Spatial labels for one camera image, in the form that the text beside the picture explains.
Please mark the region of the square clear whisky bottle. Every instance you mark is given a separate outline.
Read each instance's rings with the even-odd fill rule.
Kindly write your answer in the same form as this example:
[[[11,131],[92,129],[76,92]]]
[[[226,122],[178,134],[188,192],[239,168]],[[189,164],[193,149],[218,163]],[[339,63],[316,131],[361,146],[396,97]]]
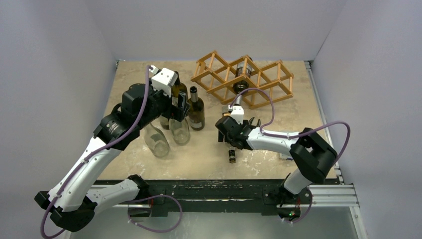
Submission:
[[[236,155],[235,155],[236,148],[231,145],[231,143],[229,142],[229,139],[227,138],[226,134],[223,135],[223,140],[227,144],[227,147],[228,147],[229,163],[230,164],[236,163]]]

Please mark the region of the dark green bottle silver neck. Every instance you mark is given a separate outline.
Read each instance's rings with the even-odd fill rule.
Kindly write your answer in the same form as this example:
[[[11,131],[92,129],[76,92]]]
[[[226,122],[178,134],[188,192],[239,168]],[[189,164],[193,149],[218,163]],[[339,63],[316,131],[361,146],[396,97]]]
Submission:
[[[188,99],[190,108],[188,111],[188,120],[193,130],[202,130],[205,127],[205,105],[198,96],[198,89],[191,86],[189,89],[191,97]]]

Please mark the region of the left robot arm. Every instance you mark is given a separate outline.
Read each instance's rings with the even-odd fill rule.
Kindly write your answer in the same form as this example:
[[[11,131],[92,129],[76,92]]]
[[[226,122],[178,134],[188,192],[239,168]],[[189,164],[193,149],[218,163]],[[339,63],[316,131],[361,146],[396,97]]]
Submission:
[[[36,194],[34,199],[45,210],[44,218],[50,218],[62,231],[77,232],[101,211],[123,202],[163,204],[165,190],[150,189],[139,175],[97,191],[91,186],[143,128],[160,116],[183,121],[189,107],[183,92],[173,105],[170,87],[156,90],[145,84],[131,85],[111,114],[101,120],[70,172],[53,189]]]

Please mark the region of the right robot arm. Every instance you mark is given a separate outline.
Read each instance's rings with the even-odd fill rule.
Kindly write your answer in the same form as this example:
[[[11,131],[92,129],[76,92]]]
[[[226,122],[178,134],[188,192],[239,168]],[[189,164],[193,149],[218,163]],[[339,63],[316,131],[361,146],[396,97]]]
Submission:
[[[220,118],[215,127],[220,142],[227,142],[239,150],[266,150],[293,159],[297,169],[287,176],[279,190],[280,198],[287,203],[294,201],[310,184],[323,183],[339,157],[312,128],[306,127],[301,132],[267,131],[247,120],[238,122],[230,116]]]

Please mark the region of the dark green bottle left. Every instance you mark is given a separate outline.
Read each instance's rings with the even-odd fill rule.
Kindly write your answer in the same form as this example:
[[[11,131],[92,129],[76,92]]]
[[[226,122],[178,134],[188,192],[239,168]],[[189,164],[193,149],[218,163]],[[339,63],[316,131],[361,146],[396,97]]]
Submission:
[[[169,130],[169,119],[168,118],[166,118],[164,116],[160,116],[159,122],[160,122],[160,125],[163,129]]]

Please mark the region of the dark green bottle back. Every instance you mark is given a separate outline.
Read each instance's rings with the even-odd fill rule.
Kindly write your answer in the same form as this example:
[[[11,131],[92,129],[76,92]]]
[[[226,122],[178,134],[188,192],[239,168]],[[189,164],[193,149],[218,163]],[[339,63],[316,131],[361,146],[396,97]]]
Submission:
[[[179,92],[183,92],[185,94],[188,93],[187,87],[184,83],[180,81],[179,72],[175,71],[177,78],[175,80],[174,85],[172,86],[172,96],[174,99],[178,99]]]

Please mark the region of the clear glass bottle tall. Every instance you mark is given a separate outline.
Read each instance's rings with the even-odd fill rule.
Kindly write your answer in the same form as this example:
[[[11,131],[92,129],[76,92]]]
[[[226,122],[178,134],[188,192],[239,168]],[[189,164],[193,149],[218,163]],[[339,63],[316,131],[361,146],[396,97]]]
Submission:
[[[183,119],[182,121],[170,119],[169,129],[176,144],[186,145],[190,141],[191,135],[187,119]]]

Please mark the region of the clear glass bottle front-left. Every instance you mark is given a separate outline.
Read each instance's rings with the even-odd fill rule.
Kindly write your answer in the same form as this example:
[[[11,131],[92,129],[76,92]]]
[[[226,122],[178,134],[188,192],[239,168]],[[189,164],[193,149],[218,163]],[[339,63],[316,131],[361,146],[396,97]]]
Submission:
[[[170,152],[170,146],[164,133],[151,123],[144,130],[144,141],[152,154],[159,158],[165,157]]]

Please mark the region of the wooden wine rack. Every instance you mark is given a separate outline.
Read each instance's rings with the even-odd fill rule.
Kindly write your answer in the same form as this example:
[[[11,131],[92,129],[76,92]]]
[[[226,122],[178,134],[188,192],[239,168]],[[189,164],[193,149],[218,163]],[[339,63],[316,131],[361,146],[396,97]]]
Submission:
[[[224,105],[231,103],[239,92],[246,90],[243,102],[250,109],[292,98],[293,79],[294,74],[282,60],[263,65],[244,55],[227,61],[217,51],[198,59],[191,77],[192,82]]]

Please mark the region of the clear plastic parts box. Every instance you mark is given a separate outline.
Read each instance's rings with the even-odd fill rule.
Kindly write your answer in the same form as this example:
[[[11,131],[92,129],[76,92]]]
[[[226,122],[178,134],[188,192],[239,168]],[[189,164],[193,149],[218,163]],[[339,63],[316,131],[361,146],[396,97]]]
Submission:
[[[279,153],[279,158],[284,161],[293,161],[293,158],[290,155]]]

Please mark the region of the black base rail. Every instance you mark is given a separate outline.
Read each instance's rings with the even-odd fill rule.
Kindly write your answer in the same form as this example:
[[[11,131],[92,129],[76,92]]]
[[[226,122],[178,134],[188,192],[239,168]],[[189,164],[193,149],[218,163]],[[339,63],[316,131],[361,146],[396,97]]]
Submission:
[[[303,189],[298,195],[281,193],[282,179],[240,179],[240,180],[147,180],[148,196],[165,194],[176,198],[184,213],[260,213],[263,216],[281,216],[290,220],[298,218],[304,210],[301,207],[312,202],[311,192]],[[152,202],[156,207],[178,212],[176,204],[166,198]],[[134,218],[150,215],[149,202],[128,203]]]

